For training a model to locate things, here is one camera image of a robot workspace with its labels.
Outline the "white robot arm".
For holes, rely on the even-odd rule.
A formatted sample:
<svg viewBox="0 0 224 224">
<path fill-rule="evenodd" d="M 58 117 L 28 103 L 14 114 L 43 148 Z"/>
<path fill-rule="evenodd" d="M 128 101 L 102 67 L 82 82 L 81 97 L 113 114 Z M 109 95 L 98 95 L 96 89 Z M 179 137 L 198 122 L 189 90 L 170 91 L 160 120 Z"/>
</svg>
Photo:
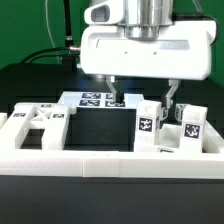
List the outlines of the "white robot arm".
<svg viewBox="0 0 224 224">
<path fill-rule="evenodd" d="M 175 15 L 173 0 L 104 0 L 85 10 L 80 64 L 87 74 L 165 78 L 165 106 L 182 80 L 211 73 L 218 24 L 202 14 Z"/>
</svg>

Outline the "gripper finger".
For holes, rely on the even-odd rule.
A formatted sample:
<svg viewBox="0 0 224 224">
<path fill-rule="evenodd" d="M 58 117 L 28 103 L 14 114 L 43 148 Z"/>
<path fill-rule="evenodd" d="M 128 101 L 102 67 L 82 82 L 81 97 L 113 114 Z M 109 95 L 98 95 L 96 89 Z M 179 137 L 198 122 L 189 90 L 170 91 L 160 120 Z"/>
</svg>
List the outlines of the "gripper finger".
<svg viewBox="0 0 224 224">
<path fill-rule="evenodd" d="M 107 76 L 106 77 L 106 83 L 107 86 L 109 87 L 111 93 L 112 93 L 112 99 L 114 103 L 122 103 L 124 101 L 124 93 L 121 91 L 118 91 L 114 87 L 114 81 L 115 77 L 114 76 Z"/>
<path fill-rule="evenodd" d="M 165 94 L 165 96 L 162 98 L 162 106 L 163 107 L 165 107 L 167 109 L 171 108 L 171 106 L 173 105 L 172 98 L 173 98 L 175 92 L 177 91 L 179 84 L 180 84 L 179 80 L 175 80 L 175 79 L 168 80 L 169 90 Z"/>
</svg>

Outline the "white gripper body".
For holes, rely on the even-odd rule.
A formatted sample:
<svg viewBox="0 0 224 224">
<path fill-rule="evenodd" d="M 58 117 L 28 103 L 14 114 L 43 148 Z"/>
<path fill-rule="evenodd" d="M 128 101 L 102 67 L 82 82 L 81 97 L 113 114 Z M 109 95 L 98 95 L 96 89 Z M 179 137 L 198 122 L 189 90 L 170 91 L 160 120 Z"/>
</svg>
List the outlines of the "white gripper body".
<svg viewBox="0 0 224 224">
<path fill-rule="evenodd" d="M 105 0 L 87 8 L 80 64 L 87 74 L 203 80 L 212 20 L 172 18 L 173 0 Z"/>
</svg>

